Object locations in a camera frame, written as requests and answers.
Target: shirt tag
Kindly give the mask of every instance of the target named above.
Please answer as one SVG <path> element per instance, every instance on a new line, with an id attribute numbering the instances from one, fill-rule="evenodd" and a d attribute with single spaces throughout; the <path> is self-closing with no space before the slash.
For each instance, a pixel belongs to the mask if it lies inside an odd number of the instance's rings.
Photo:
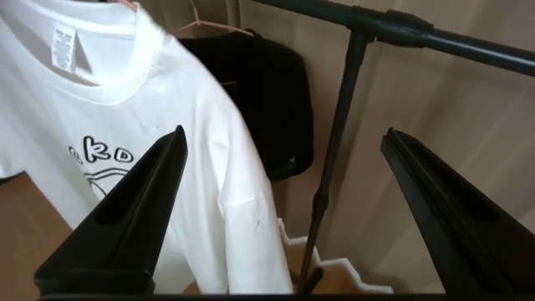
<path id="1" fill-rule="evenodd" d="M 52 65 L 69 73 L 74 72 L 74 39 L 76 31 L 63 25 L 53 29 Z"/>

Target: beige curtain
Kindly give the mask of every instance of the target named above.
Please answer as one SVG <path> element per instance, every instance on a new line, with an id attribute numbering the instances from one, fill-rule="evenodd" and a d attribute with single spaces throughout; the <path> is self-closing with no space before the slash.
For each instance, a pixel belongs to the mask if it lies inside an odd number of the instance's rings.
<path id="1" fill-rule="evenodd" d="M 535 50 L 532 0 L 338 0 L 413 13 L 437 28 Z M 155 5 L 157 1 L 146 0 Z M 189 1 L 159 12 L 172 26 L 189 23 Z M 299 52 L 313 96 L 313 166 L 277 183 L 288 235 L 305 235 L 344 68 L 349 31 L 249 0 L 196 1 L 201 15 L 241 22 Z M 241 18 L 235 17 L 237 10 Z M 197 36 L 200 33 L 188 33 Z M 391 126 L 414 135 L 492 200 L 535 231 L 535 87 L 527 76 L 429 49 L 372 43 L 354 94 L 318 248 L 322 258 L 347 257 L 366 283 L 397 292 L 443 287 L 400 188 L 380 153 Z"/>

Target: black graphic print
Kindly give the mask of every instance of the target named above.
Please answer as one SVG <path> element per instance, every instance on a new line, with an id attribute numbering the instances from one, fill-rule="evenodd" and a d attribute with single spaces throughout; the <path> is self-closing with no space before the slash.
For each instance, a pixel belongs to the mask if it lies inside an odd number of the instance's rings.
<path id="1" fill-rule="evenodd" d="M 129 150 L 126 150 L 123 147 L 116 147 L 115 150 L 110 150 L 108 145 L 104 142 L 95 140 L 95 138 L 90 135 L 84 137 L 82 146 L 84 148 L 84 159 L 86 162 L 90 163 L 86 166 L 88 169 L 91 169 L 91 166 L 97 161 L 114 161 L 121 165 L 134 162 L 134 156 Z M 84 164 L 84 160 L 80 157 L 74 147 L 69 146 L 69 153 L 80 165 Z M 126 173 L 128 173 L 128 169 L 124 168 L 124 166 L 114 166 L 105 168 L 101 171 L 85 172 L 84 176 L 94 193 L 99 199 L 102 199 L 115 185 L 117 185 L 117 183 L 119 183 Z"/>

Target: wooden floor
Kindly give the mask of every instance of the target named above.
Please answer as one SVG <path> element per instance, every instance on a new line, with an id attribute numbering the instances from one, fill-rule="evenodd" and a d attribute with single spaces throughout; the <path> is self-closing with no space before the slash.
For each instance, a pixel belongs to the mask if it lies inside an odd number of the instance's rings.
<path id="1" fill-rule="evenodd" d="M 23 174 L 0 186 L 0 300 L 35 300 L 33 273 L 70 234 L 64 220 Z M 285 245 L 290 270 L 299 273 L 304 245 Z M 199 293 L 192 283 L 184 293 Z M 314 293 L 363 293 L 344 266 L 324 269 Z"/>

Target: white zigzag edge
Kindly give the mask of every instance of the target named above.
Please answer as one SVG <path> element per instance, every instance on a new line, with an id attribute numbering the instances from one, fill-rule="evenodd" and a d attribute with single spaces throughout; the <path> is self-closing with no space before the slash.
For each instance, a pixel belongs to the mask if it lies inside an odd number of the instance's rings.
<path id="1" fill-rule="evenodd" d="M 294 246 L 297 244 L 303 244 L 307 242 L 307 237 L 289 238 L 288 235 L 286 234 L 286 227 L 284 226 L 284 222 L 282 218 L 278 219 L 278 225 L 283 230 L 283 233 L 284 233 L 283 240 L 288 245 Z M 347 258 L 336 258 L 336 259 L 321 261 L 319 257 L 318 249 L 316 247 L 314 247 L 314 250 L 313 250 L 313 257 L 319 263 L 319 266 L 321 268 L 325 268 L 327 266 L 332 266 L 332 265 L 344 265 L 349 271 L 349 273 L 351 274 L 354 284 L 365 292 L 394 293 L 394 290 L 392 290 L 392 287 L 390 286 L 373 285 L 373 284 L 367 284 L 367 283 L 362 282 L 359 272 L 357 272 L 357 270 L 354 269 L 353 265 L 349 262 Z"/>

